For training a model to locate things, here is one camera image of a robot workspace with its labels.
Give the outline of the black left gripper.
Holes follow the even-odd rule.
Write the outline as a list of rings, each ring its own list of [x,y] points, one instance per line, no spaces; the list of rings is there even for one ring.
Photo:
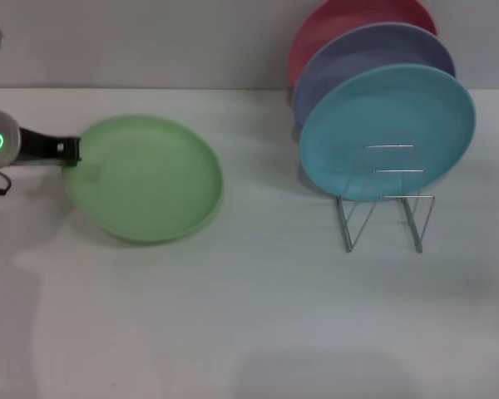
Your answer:
[[[65,165],[76,167],[82,160],[80,136],[58,138],[20,128],[20,150],[12,165]]]

